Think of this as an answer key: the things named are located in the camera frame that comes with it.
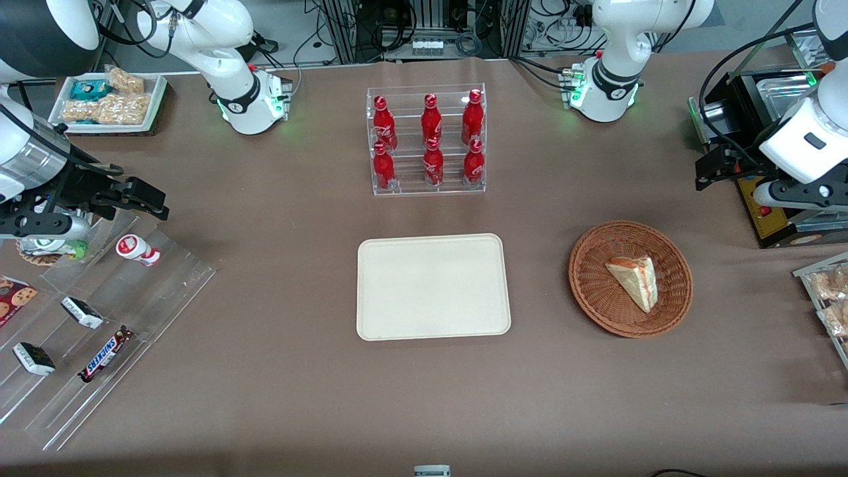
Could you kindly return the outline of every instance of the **clear acrylic rack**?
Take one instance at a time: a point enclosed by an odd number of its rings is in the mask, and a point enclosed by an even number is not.
[[[483,154],[487,152],[486,122],[488,120],[486,85],[484,83],[438,85],[423,87],[371,87],[365,99],[365,125],[368,134],[368,151],[371,168],[371,188],[377,196],[430,195],[430,194],[479,194],[486,191],[486,171],[483,170],[483,183],[476,188],[468,188],[462,182],[463,164],[468,146],[463,144],[462,113],[468,104],[468,93],[477,88],[483,92]],[[444,181],[441,185],[430,186],[424,180],[424,143],[421,136],[421,114],[424,112],[424,96],[433,93],[438,99],[438,110],[442,114],[442,154],[444,155]],[[394,159],[394,174],[398,186],[384,190],[377,186],[374,172],[374,143],[377,134],[374,131],[374,97],[384,96],[388,110],[394,116],[398,133],[398,147],[390,154]]]
[[[160,261],[145,267],[118,256],[114,246],[125,233],[157,247]],[[39,294],[0,328],[0,423],[25,429],[43,450],[62,448],[215,274],[131,212],[98,222],[88,241],[88,256],[50,267],[32,284]],[[80,325],[61,306],[65,296],[85,301],[106,321],[97,329]],[[121,325],[135,336],[83,383],[77,373]],[[42,377],[23,369],[12,352],[20,341],[44,348],[56,370]]]

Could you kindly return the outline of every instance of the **yellow panel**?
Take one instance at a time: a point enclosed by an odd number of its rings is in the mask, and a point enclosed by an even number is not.
[[[742,197],[745,198],[745,206],[748,207],[748,213],[754,219],[754,228],[760,239],[764,239],[769,235],[786,227],[786,213],[780,207],[772,207],[772,213],[765,217],[760,216],[760,205],[754,201],[754,189],[756,183],[762,177],[754,177],[753,179],[737,179],[739,190],[742,191]]]

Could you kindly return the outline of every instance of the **brown tablecloth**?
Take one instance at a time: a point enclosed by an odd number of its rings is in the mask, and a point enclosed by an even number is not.
[[[845,400],[845,370],[790,273],[845,247],[758,250],[732,184],[695,192],[686,99],[720,56],[652,59],[612,124],[507,61],[309,70],[291,119],[257,137],[220,118],[201,77],[169,78],[156,138],[74,141],[166,191],[161,230],[218,274],[64,450],[0,430],[3,473],[838,474],[848,426],[821,404]],[[365,90],[476,81],[488,191],[373,197]],[[614,219],[660,229],[691,265],[691,313],[661,338],[608,334],[568,291],[572,245]],[[503,239],[512,329],[361,340],[359,244],[455,233]],[[4,268],[35,277],[13,248]]]

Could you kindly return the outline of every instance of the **wicker basket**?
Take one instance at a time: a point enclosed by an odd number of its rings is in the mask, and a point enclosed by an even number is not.
[[[606,269],[612,257],[647,255],[654,262],[658,301],[645,313]],[[692,305],[692,272],[662,233],[637,222],[607,222],[574,245],[568,281],[577,303],[601,327],[628,338],[650,338],[676,327]]]

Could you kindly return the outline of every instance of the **coca-cola bottle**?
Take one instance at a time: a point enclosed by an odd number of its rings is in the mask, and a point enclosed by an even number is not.
[[[436,95],[427,93],[424,96],[424,114],[421,115],[422,142],[427,143],[430,137],[442,138],[442,113],[436,107]]]
[[[427,140],[427,151],[424,152],[424,181],[431,186],[438,186],[444,179],[444,156],[438,150],[438,137]]]
[[[472,89],[468,93],[468,104],[466,110],[462,113],[462,143],[468,144],[473,138],[480,138],[480,133],[483,130],[483,105],[480,100],[483,99],[483,92],[479,89]]]
[[[480,139],[472,139],[468,145],[466,162],[462,168],[462,183],[468,188],[478,188],[483,183],[483,165],[486,159],[483,157],[483,142]]]
[[[374,132],[377,141],[386,144],[392,151],[398,148],[398,133],[394,129],[394,116],[389,112],[385,96],[374,98]]]
[[[394,161],[383,143],[374,144],[374,173],[377,174],[379,188],[392,190],[398,186],[398,179],[394,177]]]

